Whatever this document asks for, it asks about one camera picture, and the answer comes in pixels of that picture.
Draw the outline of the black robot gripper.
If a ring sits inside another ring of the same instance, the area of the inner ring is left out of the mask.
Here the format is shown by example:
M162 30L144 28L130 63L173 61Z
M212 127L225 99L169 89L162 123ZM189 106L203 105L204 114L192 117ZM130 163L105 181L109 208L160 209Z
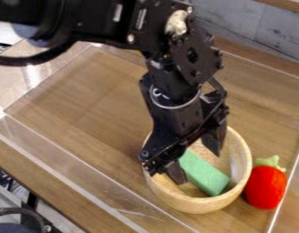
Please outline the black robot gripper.
M154 94L154 89L146 93L144 99L153 130L138 159L150 176L165 172L177 186L186 182L177 159L197 140L216 157L220 156L227 132L225 96L224 91L211 91L205 95L197 92L189 101L174 106L161 94Z

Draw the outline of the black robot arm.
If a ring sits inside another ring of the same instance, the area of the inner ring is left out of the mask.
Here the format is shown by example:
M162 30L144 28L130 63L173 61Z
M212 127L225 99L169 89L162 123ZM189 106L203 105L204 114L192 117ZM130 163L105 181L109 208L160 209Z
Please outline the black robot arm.
M178 159L201 142L221 150L227 130L227 93L213 75L223 67L213 36L196 25L182 0L0 0L0 21L43 51L0 56L0 66L45 63L75 42L101 43L142 54L140 80L153 130L138 159L149 175L186 180Z

